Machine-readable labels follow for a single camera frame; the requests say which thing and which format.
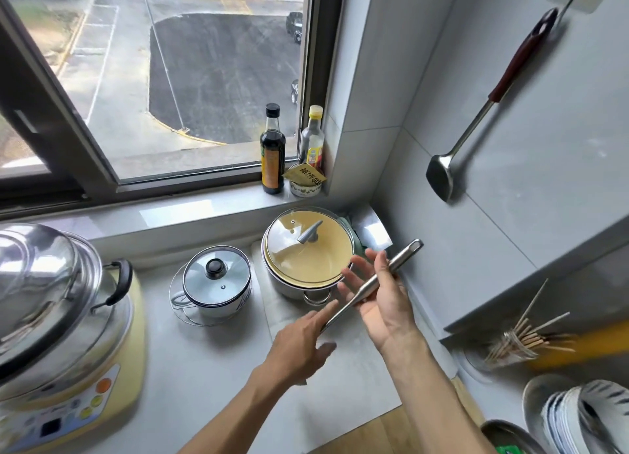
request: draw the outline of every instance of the hand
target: hand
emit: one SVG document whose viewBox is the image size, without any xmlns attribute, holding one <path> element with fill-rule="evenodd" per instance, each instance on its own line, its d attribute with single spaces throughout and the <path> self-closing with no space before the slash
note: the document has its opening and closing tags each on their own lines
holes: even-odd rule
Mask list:
<svg viewBox="0 0 629 454">
<path fill-rule="evenodd" d="M 336 349 L 336 343 L 323 343 L 317 348 L 316 340 L 337 307 L 338 300 L 334 300 L 321 311 L 312 311 L 278 332 L 262 367 L 279 384 L 288 389 L 310 378 Z"/>
<path fill-rule="evenodd" d="M 409 333 L 421 337 L 413 317 L 411 300 L 404 284 L 389 272 L 386 253 L 367 249 L 365 255 L 374 265 L 358 255 L 353 255 L 351 262 L 367 278 L 374 273 L 378 275 L 378 290 L 356 306 L 375 347 L 382 352 L 391 341 L 404 338 Z M 338 291 L 349 301 L 354 296 L 352 290 L 358 290 L 364 281 L 349 268 L 343 268 L 342 274 L 344 279 L 339 282 Z"/>
</svg>

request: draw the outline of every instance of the red handle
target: red handle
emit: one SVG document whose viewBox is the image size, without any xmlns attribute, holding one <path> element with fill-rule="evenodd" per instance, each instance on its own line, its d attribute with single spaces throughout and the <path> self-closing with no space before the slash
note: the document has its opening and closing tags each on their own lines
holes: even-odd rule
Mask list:
<svg viewBox="0 0 629 454">
<path fill-rule="evenodd" d="M 518 51 L 516 51 L 513 58 L 511 58 L 511 62 L 505 70 L 505 74 L 498 84 L 496 84 L 494 91 L 489 93 L 489 99 L 491 101 L 499 103 L 500 100 L 503 99 L 503 96 L 507 93 L 511 84 L 513 84 L 522 72 L 524 65 L 535 55 L 537 49 L 542 45 L 550 33 L 550 30 L 552 30 L 558 14 L 559 10 L 557 8 L 548 10 L 544 13 L 542 19 L 533 27 L 531 33 L 526 36 L 518 48 Z"/>
</svg>

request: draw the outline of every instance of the plastic bottle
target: plastic bottle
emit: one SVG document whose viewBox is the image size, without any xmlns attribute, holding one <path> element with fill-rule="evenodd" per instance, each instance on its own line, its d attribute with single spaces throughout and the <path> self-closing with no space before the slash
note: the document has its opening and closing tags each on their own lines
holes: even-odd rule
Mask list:
<svg viewBox="0 0 629 454">
<path fill-rule="evenodd" d="M 321 117 L 323 116 L 323 108 L 317 105 L 310 106 L 308 112 L 310 121 L 308 121 L 308 127 L 306 127 L 301 133 L 301 144 L 308 148 L 306 150 L 306 156 L 302 161 L 313 166 L 317 171 L 321 171 L 321 163 L 323 157 L 323 141 L 325 140 L 325 134 L 321 130 Z"/>
<path fill-rule="evenodd" d="M 284 187 L 284 159 L 286 138 L 279 131 L 279 105 L 266 105 L 267 124 L 260 136 L 260 159 L 262 160 L 262 188 L 269 194 L 278 194 Z"/>
</svg>

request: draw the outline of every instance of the window frame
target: window frame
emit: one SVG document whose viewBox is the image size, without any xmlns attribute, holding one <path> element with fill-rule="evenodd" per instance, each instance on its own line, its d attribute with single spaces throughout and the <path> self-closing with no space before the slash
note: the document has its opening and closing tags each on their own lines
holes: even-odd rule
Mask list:
<svg viewBox="0 0 629 454">
<path fill-rule="evenodd" d="M 298 138 L 308 122 L 310 105 L 325 106 L 341 6 L 342 0 L 304 0 L 307 31 L 300 51 Z M 0 39 L 6 42 L 0 55 L 0 79 L 5 82 L 0 110 L 50 171 L 0 179 L 4 202 L 0 219 L 261 179 L 260 163 L 255 162 L 160 174 L 149 180 L 119 180 L 9 0 L 0 0 Z M 287 165 L 296 160 L 297 155 L 287 158 Z"/>
</svg>

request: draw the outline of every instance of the pot handle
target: pot handle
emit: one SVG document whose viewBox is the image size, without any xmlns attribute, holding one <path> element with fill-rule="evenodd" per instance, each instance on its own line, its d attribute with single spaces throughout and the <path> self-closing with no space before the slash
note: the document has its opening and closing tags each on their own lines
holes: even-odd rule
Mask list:
<svg viewBox="0 0 629 454">
<path fill-rule="evenodd" d="M 120 258 L 112 261 L 108 265 L 105 265 L 103 268 L 111 267 L 117 267 L 119 271 L 116 289 L 103 303 L 94 305 L 92 310 L 96 310 L 97 308 L 104 306 L 111 307 L 112 305 L 117 304 L 124 298 L 131 288 L 131 282 L 133 281 L 133 266 L 131 265 L 131 262 L 127 259 Z"/>
<path fill-rule="evenodd" d="M 310 298 L 308 298 L 308 295 L 304 291 L 304 301 L 308 305 L 310 305 L 311 307 L 321 307 L 321 306 L 325 305 L 326 303 L 328 303 L 328 301 L 330 300 L 331 296 L 332 296 L 332 289 L 329 289 L 328 290 L 328 296 L 326 298 L 324 298 L 322 301 L 317 302 L 316 300 L 311 300 Z"/>
</svg>

